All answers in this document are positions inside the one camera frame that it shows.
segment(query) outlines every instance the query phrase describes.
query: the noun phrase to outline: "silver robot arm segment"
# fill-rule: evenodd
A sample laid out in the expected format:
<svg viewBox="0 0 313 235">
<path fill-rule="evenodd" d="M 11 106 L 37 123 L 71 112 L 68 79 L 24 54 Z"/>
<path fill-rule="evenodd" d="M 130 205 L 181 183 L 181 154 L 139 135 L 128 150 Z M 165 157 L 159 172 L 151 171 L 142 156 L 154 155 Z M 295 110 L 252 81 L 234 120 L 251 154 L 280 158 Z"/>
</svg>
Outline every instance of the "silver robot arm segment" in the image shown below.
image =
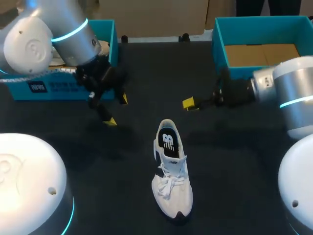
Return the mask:
<svg viewBox="0 0 313 235">
<path fill-rule="evenodd" d="M 52 45 L 71 67 L 91 62 L 101 50 L 76 0 L 26 0 L 25 10 L 0 31 L 1 72 L 43 72 Z"/>
</svg>

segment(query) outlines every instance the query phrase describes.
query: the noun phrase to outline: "box label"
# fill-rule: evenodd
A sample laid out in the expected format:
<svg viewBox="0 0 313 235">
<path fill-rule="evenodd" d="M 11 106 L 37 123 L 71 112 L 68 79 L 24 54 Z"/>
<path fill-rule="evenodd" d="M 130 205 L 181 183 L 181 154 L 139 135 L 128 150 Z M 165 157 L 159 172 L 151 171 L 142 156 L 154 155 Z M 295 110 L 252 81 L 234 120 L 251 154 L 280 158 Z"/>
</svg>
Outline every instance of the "box label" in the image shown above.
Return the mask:
<svg viewBox="0 0 313 235">
<path fill-rule="evenodd" d="M 47 93 L 47 89 L 43 81 L 28 82 L 32 93 Z"/>
</svg>

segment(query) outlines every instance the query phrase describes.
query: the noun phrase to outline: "blue cardboard box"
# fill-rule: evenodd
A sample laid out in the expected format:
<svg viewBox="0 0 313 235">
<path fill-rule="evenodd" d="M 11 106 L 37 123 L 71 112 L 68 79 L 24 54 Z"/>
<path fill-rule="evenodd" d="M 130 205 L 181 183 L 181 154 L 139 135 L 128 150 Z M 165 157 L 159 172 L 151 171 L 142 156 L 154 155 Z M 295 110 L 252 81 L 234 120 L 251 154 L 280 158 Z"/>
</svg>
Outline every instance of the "blue cardboard box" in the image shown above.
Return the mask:
<svg viewBox="0 0 313 235">
<path fill-rule="evenodd" d="M 109 62 L 117 66 L 118 41 L 114 20 L 90 20 L 89 24 L 98 40 L 110 43 Z M 20 78 L 6 75 L 2 78 Z M 14 100 L 86 100 L 89 92 L 78 86 L 75 78 L 66 73 L 47 73 L 29 82 L 6 83 Z M 102 99 L 114 99 L 114 91 L 103 94 Z"/>
<path fill-rule="evenodd" d="M 215 19 L 212 51 L 217 73 L 228 67 L 232 79 L 252 77 L 266 66 L 232 67 L 225 46 L 294 44 L 300 56 L 313 55 L 313 25 L 306 16 L 220 17 Z"/>
</svg>

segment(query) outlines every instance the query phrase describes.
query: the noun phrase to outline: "white sneaker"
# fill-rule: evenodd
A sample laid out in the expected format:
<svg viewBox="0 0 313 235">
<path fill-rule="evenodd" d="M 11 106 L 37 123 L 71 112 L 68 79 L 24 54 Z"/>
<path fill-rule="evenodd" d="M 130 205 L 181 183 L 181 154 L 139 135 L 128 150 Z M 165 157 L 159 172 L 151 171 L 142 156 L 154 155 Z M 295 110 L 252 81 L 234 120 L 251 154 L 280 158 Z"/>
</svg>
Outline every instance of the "white sneaker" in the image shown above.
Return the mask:
<svg viewBox="0 0 313 235">
<path fill-rule="evenodd" d="M 154 140 L 154 154 L 158 167 L 151 184 L 156 202 L 168 217 L 184 219 L 192 208 L 192 189 L 187 156 L 173 121 L 161 122 Z"/>
</svg>

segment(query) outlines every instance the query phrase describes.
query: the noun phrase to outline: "black tabletop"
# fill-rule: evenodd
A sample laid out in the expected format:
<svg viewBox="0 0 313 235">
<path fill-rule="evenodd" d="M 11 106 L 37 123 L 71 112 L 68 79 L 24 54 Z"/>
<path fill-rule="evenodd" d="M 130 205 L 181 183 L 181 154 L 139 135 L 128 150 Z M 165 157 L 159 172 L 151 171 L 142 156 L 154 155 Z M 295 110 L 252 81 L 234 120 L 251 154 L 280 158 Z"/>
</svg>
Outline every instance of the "black tabletop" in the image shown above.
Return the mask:
<svg viewBox="0 0 313 235">
<path fill-rule="evenodd" d="M 187 112 L 182 100 L 209 97 L 216 80 L 210 42 L 124 44 L 129 105 L 107 102 L 104 126 L 86 102 L 14 102 L 0 86 L 0 131 L 34 135 L 61 155 L 75 197 L 77 235 L 287 235 L 279 164 L 292 146 L 275 104 Z M 153 140 L 172 119 L 187 157 L 190 221 L 170 223 L 151 190 Z"/>
</svg>

